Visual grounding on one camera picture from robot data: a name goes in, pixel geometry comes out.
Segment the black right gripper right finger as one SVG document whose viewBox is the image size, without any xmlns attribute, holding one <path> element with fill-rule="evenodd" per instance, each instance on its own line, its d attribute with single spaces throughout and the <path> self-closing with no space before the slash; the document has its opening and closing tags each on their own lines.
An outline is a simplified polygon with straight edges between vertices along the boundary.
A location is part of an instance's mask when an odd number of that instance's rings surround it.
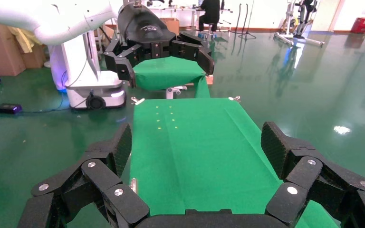
<svg viewBox="0 0 365 228">
<path fill-rule="evenodd" d="M 365 177 L 322 155 L 309 142 L 265 122 L 261 147 L 282 184 L 265 213 L 293 228 L 308 203 L 321 205 L 343 228 L 365 228 Z"/>
</svg>

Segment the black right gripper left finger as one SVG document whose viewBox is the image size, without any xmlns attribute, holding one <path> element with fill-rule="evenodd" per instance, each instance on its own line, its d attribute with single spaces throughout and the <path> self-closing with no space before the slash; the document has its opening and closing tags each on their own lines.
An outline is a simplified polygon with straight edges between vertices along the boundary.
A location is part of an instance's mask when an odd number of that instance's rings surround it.
<svg viewBox="0 0 365 228">
<path fill-rule="evenodd" d="M 94 204 L 112 227 L 137 227 L 150 210 L 121 180 L 131 149 L 132 130 L 124 123 L 111 139 L 91 144 L 75 164 L 36 184 L 18 226 L 64 228 Z"/>
</svg>

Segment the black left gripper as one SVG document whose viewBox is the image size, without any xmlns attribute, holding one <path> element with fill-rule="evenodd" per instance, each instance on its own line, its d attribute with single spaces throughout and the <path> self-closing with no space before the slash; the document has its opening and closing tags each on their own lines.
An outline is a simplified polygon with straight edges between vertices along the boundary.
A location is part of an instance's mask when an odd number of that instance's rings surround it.
<svg viewBox="0 0 365 228">
<path fill-rule="evenodd" d="M 125 43 L 111 40 L 104 52 L 106 67 L 132 88 L 136 87 L 133 68 L 143 61 L 143 52 L 149 59 L 172 56 L 194 61 L 206 75 L 213 75 L 215 61 L 208 43 L 186 32 L 176 36 L 146 6 L 124 5 L 118 12 L 117 25 Z"/>
</svg>

